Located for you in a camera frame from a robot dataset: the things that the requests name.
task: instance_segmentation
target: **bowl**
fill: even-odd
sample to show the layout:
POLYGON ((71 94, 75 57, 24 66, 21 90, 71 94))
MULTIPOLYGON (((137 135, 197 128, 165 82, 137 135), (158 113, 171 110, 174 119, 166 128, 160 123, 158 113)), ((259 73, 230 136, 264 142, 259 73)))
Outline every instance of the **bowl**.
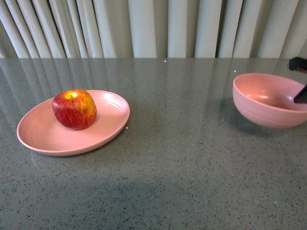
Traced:
POLYGON ((270 128, 291 128, 307 121, 307 104, 293 102, 303 84, 264 74, 247 73, 233 82, 233 99, 249 121, 270 128))

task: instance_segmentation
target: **table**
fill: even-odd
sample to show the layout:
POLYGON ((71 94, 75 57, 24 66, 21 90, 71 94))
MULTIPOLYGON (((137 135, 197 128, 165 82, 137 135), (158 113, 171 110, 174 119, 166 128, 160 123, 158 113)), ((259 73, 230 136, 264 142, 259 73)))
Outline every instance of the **table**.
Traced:
POLYGON ((303 84, 286 59, 0 59, 0 229, 306 229, 307 124, 246 120, 233 79, 303 84), (31 151, 21 118, 83 88, 127 100, 122 132, 68 157, 31 151))

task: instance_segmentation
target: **curtain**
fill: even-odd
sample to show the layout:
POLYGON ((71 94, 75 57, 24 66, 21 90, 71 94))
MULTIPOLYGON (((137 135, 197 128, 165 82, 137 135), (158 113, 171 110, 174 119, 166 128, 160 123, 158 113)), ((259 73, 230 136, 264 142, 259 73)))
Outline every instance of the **curtain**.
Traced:
POLYGON ((307 0, 0 0, 0 58, 307 58, 307 0))

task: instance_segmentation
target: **apple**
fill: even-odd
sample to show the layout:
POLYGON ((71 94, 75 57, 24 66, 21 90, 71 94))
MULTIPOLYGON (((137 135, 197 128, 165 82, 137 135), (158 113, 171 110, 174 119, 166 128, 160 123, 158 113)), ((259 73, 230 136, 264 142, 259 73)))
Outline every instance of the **apple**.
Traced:
POLYGON ((54 97, 52 109, 62 125, 74 130, 89 127, 97 116, 93 98, 82 89, 61 92, 54 97))

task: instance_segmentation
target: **plate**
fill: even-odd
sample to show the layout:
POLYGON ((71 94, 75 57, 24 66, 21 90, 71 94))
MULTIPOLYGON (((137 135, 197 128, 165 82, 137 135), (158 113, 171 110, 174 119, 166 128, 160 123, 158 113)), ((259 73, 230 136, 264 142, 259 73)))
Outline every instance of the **plate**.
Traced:
POLYGON ((121 96, 106 91, 88 90, 97 116, 86 129, 72 130, 57 121, 52 110, 53 98, 31 109, 19 122, 17 137, 31 150, 53 156, 85 153, 105 145, 124 128, 130 107, 121 96))

